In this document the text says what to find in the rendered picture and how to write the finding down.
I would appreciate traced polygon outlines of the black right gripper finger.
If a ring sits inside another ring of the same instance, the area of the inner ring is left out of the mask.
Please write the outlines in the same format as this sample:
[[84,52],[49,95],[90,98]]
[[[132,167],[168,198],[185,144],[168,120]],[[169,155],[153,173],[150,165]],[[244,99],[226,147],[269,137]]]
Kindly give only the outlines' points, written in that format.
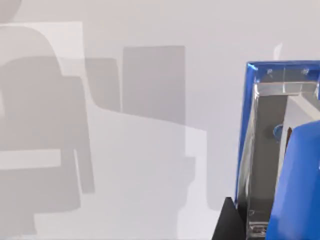
[[231,197],[224,199],[211,240],[246,240],[244,222]]

